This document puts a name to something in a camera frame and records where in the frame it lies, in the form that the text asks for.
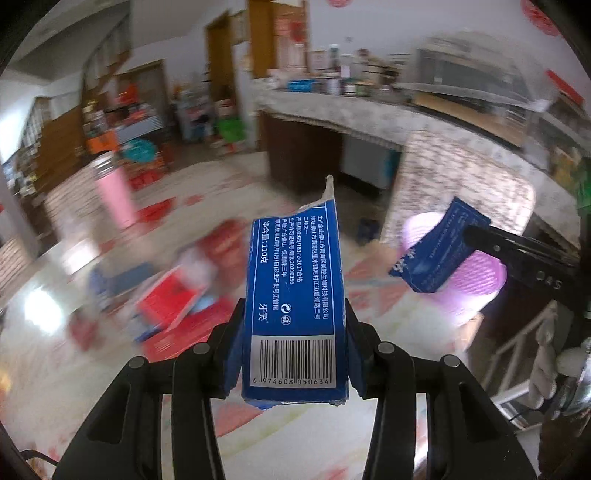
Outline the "blue box piece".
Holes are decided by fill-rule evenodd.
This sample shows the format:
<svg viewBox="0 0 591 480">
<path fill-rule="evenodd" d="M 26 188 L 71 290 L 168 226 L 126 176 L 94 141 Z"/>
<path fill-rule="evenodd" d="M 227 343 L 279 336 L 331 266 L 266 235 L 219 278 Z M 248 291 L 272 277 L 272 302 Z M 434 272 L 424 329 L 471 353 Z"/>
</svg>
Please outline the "blue box piece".
<svg viewBox="0 0 591 480">
<path fill-rule="evenodd" d="M 465 229 L 490 225 L 489 217 L 455 197 L 441 221 L 405 251 L 389 274 L 417 293 L 435 293 L 475 251 L 465 242 Z"/>
</svg>

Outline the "red white KFC box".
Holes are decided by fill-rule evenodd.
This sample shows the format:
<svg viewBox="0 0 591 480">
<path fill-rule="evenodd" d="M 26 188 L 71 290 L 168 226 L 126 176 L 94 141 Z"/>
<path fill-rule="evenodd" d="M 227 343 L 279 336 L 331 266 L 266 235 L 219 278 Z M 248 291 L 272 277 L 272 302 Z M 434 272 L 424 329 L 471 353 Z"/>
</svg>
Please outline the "red white KFC box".
<svg viewBox="0 0 591 480">
<path fill-rule="evenodd" d="M 156 276 L 131 298 L 128 330 L 136 343 L 178 326 L 211 286 L 207 277 L 191 278 L 177 266 Z"/>
</svg>

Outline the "blue toothpaste box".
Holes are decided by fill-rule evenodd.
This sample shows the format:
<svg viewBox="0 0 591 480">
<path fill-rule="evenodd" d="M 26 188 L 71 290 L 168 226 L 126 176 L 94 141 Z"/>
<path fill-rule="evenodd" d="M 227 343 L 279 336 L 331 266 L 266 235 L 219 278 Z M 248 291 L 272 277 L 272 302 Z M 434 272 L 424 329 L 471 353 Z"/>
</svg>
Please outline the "blue toothpaste box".
<svg viewBox="0 0 591 480">
<path fill-rule="evenodd" d="M 242 397 L 260 409 L 349 396 L 345 287 L 334 179 L 320 200 L 252 223 Z"/>
</svg>

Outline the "patterned chair right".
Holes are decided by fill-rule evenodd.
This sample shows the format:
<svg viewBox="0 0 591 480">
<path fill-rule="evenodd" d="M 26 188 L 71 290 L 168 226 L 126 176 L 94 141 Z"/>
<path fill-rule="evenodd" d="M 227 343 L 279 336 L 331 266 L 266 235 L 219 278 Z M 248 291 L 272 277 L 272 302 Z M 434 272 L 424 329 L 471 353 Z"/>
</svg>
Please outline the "patterned chair right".
<svg viewBox="0 0 591 480">
<path fill-rule="evenodd" d="M 397 248 L 407 220 L 444 213 L 456 197 L 517 235 L 536 202 L 533 185 L 514 170 L 441 135 L 415 131 L 403 149 L 380 241 Z"/>
</svg>

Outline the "pink thermos bottle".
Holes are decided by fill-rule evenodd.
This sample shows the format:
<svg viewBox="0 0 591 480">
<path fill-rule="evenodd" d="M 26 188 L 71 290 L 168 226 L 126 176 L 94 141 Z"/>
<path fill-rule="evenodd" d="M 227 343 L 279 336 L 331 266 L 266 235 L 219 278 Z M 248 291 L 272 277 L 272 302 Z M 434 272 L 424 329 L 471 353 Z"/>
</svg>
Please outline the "pink thermos bottle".
<svg viewBox="0 0 591 480">
<path fill-rule="evenodd" d="M 137 208 L 124 169 L 118 165 L 117 156 L 107 151 L 97 156 L 92 166 L 101 200 L 114 223 L 125 230 L 138 222 Z"/>
</svg>

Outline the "long covered sideboard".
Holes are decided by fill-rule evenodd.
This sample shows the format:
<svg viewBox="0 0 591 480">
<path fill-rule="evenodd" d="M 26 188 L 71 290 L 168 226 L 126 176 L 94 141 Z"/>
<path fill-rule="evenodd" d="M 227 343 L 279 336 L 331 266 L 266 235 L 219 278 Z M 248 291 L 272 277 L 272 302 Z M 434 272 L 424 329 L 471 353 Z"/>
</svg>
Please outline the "long covered sideboard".
<svg viewBox="0 0 591 480">
<path fill-rule="evenodd" d="M 256 108 L 281 120 L 329 128 L 366 141 L 401 149 L 415 131 L 444 136 L 489 157 L 528 180 L 536 191 L 535 215 L 555 242 L 578 248 L 580 220 L 575 197 L 523 156 L 453 123 L 409 107 L 373 99 L 271 89 L 252 81 Z"/>
</svg>

